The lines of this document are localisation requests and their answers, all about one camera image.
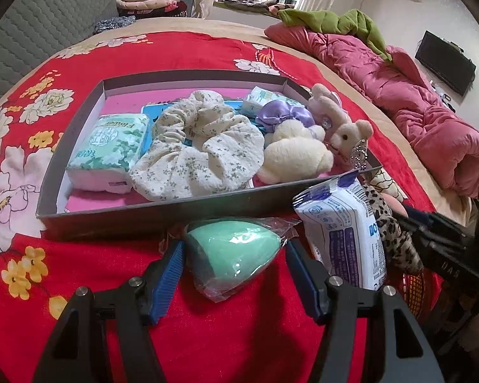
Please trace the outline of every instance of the green makeup sponge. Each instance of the green makeup sponge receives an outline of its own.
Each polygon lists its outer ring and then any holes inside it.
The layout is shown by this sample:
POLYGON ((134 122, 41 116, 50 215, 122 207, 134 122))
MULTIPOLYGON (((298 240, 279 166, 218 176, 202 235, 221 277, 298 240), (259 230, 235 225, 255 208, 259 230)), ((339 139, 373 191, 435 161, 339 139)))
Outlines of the green makeup sponge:
POLYGON ((281 237, 256 223, 220 220, 189 225, 186 242, 198 289, 221 301, 271 262, 281 237))

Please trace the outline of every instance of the black wall-mounted tv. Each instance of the black wall-mounted tv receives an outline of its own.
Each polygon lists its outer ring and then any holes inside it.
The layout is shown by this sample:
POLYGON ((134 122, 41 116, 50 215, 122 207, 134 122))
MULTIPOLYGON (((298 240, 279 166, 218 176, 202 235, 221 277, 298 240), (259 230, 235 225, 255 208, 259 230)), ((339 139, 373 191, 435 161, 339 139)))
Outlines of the black wall-mounted tv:
POLYGON ((455 47, 426 31, 415 58, 461 96, 474 80, 475 65, 455 47))

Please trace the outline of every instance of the barcode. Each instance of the barcode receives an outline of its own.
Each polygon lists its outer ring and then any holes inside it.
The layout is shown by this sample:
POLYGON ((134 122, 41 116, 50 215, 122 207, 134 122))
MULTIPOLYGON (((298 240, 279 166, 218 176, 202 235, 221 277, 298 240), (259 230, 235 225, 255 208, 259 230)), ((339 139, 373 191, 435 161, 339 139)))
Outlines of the barcode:
POLYGON ((369 200, 367 199, 366 192, 364 191, 364 188, 362 187, 362 185, 360 183, 355 183, 351 191, 356 196, 356 198, 359 199, 359 201, 361 201, 361 203, 365 205, 366 216, 367 217, 372 216, 373 215, 372 207, 369 204, 369 200))

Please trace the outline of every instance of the box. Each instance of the box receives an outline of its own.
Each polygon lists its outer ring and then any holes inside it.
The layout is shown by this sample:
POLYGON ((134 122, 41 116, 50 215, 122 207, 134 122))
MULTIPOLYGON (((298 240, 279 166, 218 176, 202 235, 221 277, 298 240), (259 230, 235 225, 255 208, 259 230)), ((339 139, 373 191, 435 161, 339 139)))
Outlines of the box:
MULTIPOLYGON (((139 113, 145 104, 173 102, 197 89, 215 90, 224 98, 234 100, 255 86, 282 93, 304 105, 310 98, 304 88, 288 78, 233 70, 171 70, 119 76, 100 82, 75 113, 44 176, 37 217, 46 225, 46 236, 56 240, 132 237, 160 232, 180 222, 223 216, 267 216, 292 210, 292 198, 296 194, 325 179, 156 203, 142 203, 143 198, 132 192, 127 198, 107 197, 103 201, 105 207, 67 212, 69 205, 94 200, 84 197, 86 192, 75 197, 65 168, 98 116, 139 113)), ((368 166, 379 166, 378 160, 368 155, 368 166)))

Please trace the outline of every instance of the gray quilted headboard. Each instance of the gray quilted headboard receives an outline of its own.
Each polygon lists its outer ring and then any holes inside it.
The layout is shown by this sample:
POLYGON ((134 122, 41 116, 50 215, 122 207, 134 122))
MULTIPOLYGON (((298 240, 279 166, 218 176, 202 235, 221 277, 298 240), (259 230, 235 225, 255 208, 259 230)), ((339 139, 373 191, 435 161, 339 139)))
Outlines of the gray quilted headboard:
POLYGON ((115 0, 15 0, 0 20, 0 98, 58 51, 118 15, 115 0))

